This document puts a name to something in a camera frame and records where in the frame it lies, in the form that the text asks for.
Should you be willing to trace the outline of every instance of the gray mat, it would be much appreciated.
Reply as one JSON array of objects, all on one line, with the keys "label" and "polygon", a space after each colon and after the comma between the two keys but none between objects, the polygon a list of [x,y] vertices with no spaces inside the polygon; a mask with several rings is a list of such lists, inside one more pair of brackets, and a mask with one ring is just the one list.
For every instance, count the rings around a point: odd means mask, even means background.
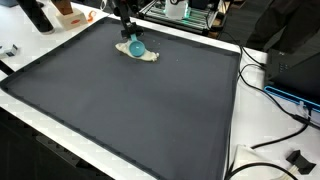
[{"label": "gray mat", "polygon": [[137,61],[121,29],[101,20],[1,88],[156,178],[222,179],[239,54],[146,29],[160,58]]}]

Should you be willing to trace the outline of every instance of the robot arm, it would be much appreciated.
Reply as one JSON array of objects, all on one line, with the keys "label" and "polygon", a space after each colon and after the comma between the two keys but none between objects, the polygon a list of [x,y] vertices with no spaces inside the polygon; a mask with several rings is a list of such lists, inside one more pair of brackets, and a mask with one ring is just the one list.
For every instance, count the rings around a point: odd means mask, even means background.
[{"label": "robot arm", "polygon": [[124,30],[121,31],[123,38],[130,38],[131,34],[136,34],[140,36],[143,34],[142,28],[138,27],[136,23],[130,21],[130,16],[128,13],[128,8],[131,9],[133,13],[138,12],[137,0],[109,0],[108,5],[112,9],[114,15],[120,16]]}]

